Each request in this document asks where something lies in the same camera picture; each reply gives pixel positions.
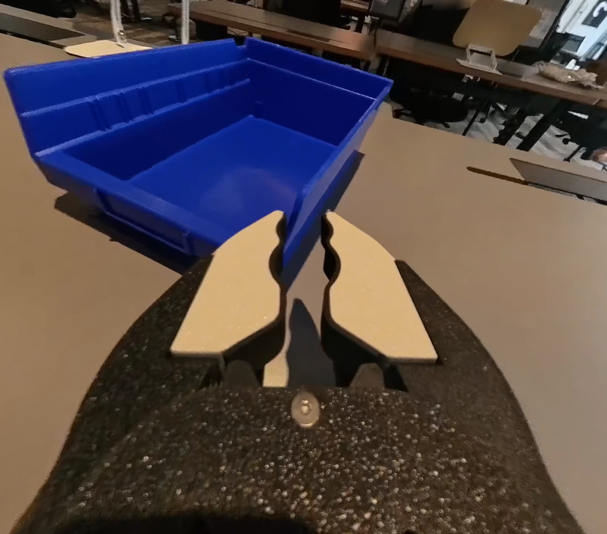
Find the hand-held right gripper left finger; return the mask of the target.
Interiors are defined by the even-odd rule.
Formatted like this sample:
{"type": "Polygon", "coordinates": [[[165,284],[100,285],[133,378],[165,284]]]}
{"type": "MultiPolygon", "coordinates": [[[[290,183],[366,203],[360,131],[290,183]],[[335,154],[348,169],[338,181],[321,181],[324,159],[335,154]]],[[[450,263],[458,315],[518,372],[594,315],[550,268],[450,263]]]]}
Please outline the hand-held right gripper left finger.
{"type": "Polygon", "coordinates": [[[170,346],[172,357],[214,359],[225,384],[262,386],[282,350],[286,215],[275,210],[218,247],[170,346]]]}

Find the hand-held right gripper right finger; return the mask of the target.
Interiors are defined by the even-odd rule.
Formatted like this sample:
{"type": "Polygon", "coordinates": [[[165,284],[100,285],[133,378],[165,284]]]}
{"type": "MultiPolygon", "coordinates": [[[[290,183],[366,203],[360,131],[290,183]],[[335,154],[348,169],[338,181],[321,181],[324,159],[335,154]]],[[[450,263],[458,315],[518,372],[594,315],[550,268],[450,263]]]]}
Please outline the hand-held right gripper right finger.
{"type": "Polygon", "coordinates": [[[395,258],[379,242],[329,211],[321,344],[338,387],[406,387],[401,365],[438,363],[395,258]]]}

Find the blue plastic bin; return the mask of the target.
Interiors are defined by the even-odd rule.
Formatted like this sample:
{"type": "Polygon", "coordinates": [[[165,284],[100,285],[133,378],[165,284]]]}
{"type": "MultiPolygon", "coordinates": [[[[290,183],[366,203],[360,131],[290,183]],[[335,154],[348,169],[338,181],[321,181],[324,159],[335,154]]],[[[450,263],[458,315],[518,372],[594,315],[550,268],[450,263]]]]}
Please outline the blue plastic bin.
{"type": "Polygon", "coordinates": [[[168,266],[273,211],[289,287],[392,81],[247,38],[7,69],[56,208],[168,266]]]}

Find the dark wooden desk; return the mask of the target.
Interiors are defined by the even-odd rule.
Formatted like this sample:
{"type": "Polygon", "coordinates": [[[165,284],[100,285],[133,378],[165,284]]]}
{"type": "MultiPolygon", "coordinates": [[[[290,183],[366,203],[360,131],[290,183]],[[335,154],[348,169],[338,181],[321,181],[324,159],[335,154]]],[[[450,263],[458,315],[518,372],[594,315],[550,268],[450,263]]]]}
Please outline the dark wooden desk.
{"type": "Polygon", "coordinates": [[[351,30],[301,20],[228,1],[199,1],[191,5],[192,21],[209,22],[251,35],[261,35],[314,51],[332,52],[358,60],[375,57],[374,39],[351,30]]]}
{"type": "Polygon", "coordinates": [[[443,72],[468,75],[496,85],[500,89],[539,95],[554,100],[554,103],[546,109],[546,113],[522,139],[517,147],[520,151],[531,151],[550,127],[554,126],[574,105],[590,107],[598,111],[600,115],[606,114],[606,88],[596,90],[575,88],[552,82],[538,75],[517,78],[509,75],[497,75],[484,69],[465,68],[458,60],[465,58],[466,51],[457,47],[440,45],[381,29],[375,35],[375,51],[381,58],[397,58],[443,72]]]}

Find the small clear acrylic stand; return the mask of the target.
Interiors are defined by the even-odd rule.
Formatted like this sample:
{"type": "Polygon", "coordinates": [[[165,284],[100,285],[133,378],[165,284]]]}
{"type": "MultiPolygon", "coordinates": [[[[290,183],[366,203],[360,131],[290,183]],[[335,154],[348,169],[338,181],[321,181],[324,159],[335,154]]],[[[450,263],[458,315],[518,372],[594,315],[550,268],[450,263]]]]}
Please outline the small clear acrylic stand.
{"type": "Polygon", "coordinates": [[[466,47],[465,57],[456,58],[456,61],[461,66],[469,69],[482,70],[497,75],[501,74],[498,69],[496,53],[490,47],[468,45],[466,47]]]}

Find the crumpled paper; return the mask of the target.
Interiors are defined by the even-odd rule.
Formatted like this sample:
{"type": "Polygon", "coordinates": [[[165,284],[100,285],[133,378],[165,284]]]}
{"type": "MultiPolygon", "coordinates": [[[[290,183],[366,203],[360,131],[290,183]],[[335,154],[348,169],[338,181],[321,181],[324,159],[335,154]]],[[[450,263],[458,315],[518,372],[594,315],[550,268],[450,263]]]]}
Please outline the crumpled paper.
{"type": "Polygon", "coordinates": [[[599,88],[596,83],[597,74],[582,68],[567,68],[559,64],[539,61],[533,64],[537,74],[557,83],[582,86],[584,88],[599,88]]]}

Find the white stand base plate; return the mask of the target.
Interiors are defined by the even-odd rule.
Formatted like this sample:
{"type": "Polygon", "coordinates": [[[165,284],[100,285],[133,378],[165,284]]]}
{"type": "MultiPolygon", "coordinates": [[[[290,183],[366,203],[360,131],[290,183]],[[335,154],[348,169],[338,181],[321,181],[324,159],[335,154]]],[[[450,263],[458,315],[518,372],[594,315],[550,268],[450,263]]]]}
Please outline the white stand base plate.
{"type": "Polygon", "coordinates": [[[98,58],[107,55],[149,51],[150,46],[141,46],[132,43],[117,43],[103,39],[78,45],[64,47],[64,52],[77,58],[98,58]]]}

